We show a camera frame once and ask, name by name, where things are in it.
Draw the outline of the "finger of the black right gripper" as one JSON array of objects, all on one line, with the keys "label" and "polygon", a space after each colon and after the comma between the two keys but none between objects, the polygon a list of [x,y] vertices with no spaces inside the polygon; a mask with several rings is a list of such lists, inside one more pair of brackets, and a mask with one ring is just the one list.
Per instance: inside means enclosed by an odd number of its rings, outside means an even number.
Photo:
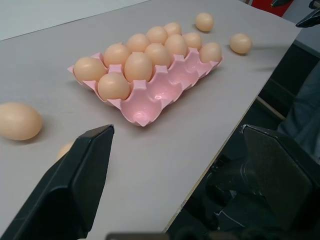
[{"label": "finger of the black right gripper", "polygon": [[320,8],[314,9],[305,18],[300,20],[295,26],[297,28],[311,28],[320,24]]}]

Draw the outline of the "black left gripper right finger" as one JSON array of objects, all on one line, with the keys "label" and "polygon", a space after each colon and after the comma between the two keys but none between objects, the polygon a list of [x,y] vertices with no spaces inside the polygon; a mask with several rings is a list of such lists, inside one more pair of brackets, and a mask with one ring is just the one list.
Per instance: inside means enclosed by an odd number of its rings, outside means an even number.
[{"label": "black left gripper right finger", "polygon": [[320,166],[292,138],[242,127],[260,191],[287,239],[320,238]]}]

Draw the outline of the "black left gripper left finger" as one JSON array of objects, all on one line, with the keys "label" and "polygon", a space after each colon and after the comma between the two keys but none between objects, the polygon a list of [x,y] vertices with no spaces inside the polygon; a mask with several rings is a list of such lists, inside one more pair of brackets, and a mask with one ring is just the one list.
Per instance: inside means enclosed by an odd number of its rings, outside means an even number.
[{"label": "black left gripper left finger", "polygon": [[80,135],[43,175],[1,239],[85,239],[105,187],[114,133],[111,124]]}]

